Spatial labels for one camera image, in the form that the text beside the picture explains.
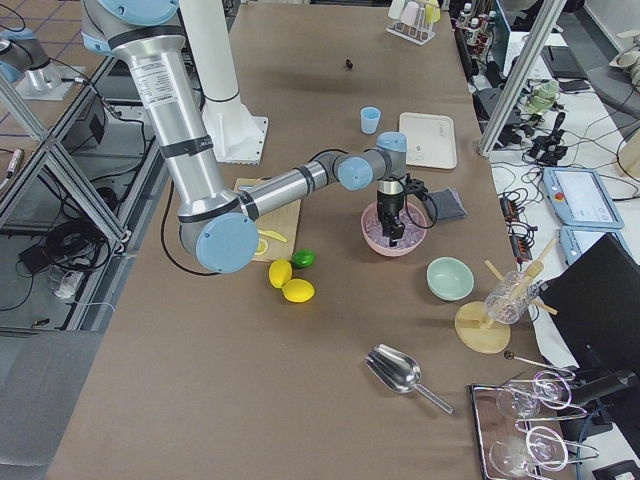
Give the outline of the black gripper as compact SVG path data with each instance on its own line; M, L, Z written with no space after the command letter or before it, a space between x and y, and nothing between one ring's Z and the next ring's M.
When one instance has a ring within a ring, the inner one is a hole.
M399 220L404 206L404 187L399 180L377 182L377 215L385 246L396 245L403 237L405 224Z

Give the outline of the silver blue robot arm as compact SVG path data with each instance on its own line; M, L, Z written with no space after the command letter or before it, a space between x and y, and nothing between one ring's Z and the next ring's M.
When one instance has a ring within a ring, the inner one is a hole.
M228 189L216 158L221 141L255 141L262 130L238 99L221 5L84 1L81 11L86 48L129 68L181 199L181 242L212 274L252 260L260 216L334 182L350 191L376 184L383 193L405 175L406 138L384 132L361 154L329 150L247 191Z

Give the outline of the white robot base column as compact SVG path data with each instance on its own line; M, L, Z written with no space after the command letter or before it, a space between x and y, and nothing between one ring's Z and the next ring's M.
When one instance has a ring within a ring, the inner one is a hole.
M202 118L217 161L259 164L268 119L252 115L241 100L223 4L185 0L179 8L205 99Z

